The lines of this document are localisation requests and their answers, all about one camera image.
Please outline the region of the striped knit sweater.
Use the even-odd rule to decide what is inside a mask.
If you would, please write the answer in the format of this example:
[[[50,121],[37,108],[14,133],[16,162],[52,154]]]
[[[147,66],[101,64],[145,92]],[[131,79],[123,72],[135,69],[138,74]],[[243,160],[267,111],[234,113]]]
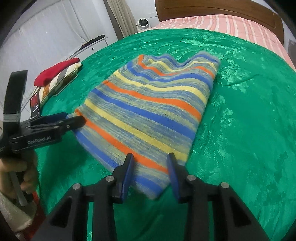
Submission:
[[[170,183],[167,155],[180,164],[189,157],[219,66],[203,51],[184,62],[169,54],[138,55],[75,109],[86,123],[74,135],[109,171],[132,154],[132,186],[156,199]]]

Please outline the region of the smartphone with red screen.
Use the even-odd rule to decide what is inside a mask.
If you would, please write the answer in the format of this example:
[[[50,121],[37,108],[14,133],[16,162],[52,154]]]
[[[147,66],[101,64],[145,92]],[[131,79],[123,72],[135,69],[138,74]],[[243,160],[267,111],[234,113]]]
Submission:
[[[38,118],[41,115],[40,112],[40,98],[39,93],[36,92],[30,98],[30,111],[31,111],[31,118]]]

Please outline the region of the striped folded garment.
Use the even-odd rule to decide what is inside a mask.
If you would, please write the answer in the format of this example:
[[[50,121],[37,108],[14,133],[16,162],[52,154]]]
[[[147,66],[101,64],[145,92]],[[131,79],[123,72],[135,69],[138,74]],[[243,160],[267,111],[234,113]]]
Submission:
[[[81,66],[82,63],[80,62],[72,64],[56,75],[45,87],[37,87],[34,94],[39,94],[40,106],[43,106],[48,99],[62,91],[77,76]]]

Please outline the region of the red folded garment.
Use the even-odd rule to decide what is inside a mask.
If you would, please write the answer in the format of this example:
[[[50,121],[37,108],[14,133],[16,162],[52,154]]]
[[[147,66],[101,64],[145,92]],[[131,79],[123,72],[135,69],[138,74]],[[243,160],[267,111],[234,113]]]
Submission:
[[[59,62],[52,67],[42,71],[34,80],[34,86],[35,87],[45,87],[50,81],[53,80],[53,78],[61,73],[64,69],[68,68],[72,64],[79,63],[80,59],[78,57],[65,60],[62,62]]]

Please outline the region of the white side cabinet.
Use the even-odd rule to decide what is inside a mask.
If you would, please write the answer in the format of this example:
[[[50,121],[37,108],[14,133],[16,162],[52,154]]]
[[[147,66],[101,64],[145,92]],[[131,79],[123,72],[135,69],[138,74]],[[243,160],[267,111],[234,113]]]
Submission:
[[[109,44],[117,40],[104,1],[36,1],[1,46],[1,102],[12,72],[28,71],[27,100],[43,70],[99,35]]]

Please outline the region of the beige curtain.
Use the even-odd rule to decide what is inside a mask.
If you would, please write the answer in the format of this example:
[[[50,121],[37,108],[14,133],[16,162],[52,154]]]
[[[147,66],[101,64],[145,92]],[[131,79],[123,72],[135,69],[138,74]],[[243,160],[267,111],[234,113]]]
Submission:
[[[103,2],[118,40],[137,33],[136,21],[125,0]]]

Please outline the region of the small white fan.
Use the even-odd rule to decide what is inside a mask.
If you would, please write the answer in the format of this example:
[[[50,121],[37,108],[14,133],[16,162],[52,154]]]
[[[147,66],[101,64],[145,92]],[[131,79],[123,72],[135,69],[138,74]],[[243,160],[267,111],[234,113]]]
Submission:
[[[140,18],[136,22],[137,32],[143,32],[151,28],[148,19]]]

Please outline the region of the brown wooden headboard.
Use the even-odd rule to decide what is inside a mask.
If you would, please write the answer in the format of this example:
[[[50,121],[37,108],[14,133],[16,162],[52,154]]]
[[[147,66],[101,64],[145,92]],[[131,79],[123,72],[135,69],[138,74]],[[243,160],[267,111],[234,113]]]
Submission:
[[[231,15],[254,21],[270,31],[284,43],[284,29],[280,16],[254,2],[238,0],[155,0],[159,21],[189,16]]]

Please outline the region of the pink striped bed sheet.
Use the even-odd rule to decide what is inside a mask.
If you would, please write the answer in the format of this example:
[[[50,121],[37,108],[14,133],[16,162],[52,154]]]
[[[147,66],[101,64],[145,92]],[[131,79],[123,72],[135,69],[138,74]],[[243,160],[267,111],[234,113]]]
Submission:
[[[276,35],[254,21],[231,15],[189,16],[160,22],[155,29],[203,29],[238,37],[260,45],[283,58],[295,70],[290,57]]]

